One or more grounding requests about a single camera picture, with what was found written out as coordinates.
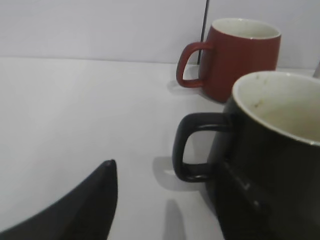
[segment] white table surface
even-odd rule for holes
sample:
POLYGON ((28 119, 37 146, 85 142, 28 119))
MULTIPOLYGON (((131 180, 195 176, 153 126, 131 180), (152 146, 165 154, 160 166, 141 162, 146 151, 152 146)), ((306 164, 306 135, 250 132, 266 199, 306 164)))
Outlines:
MULTIPOLYGON (((0 58, 0 231, 115 159, 110 240, 222 240, 204 185, 178 180, 171 152, 185 115, 223 105, 178 86, 175 72, 175 64, 0 58)), ((206 160, 213 135, 191 137, 189 163, 206 160)))

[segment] black mug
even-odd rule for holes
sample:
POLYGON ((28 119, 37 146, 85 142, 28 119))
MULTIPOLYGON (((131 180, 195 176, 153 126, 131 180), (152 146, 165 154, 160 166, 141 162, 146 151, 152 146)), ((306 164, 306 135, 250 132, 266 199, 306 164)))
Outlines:
POLYGON ((320 81, 276 71, 241 77, 223 113, 182 119, 172 161, 186 182, 229 179, 277 238, 319 240, 320 81), (198 131, 217 132, 211 153, 207 163, 186 164, 186 142, 198 131))

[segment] mug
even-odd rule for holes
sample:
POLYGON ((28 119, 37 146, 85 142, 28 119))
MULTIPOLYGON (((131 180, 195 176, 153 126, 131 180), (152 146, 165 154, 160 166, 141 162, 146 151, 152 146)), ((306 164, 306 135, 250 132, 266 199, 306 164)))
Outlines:
POLYGON ((215 20, 205 42, 185 47, 176 69, 176 80, 185 88, 199 88, 212 99, 225 103, 232 86, 240 77, 259 71, 275 70, 281 33, 257 20, 223 18, 215 20), (203 50, 199 78, 184 80, 188 59, 203 50))
POLYGON ((182 119, 172 161, 181 180, 207 182, 211 198, 214 182, 232 182, 277 238, 319 240, 320 81, 276 71, 242 76, 223 113, 182 119), (207 163, 186 164, 197 131, 217 132, 211 153, 207 163))

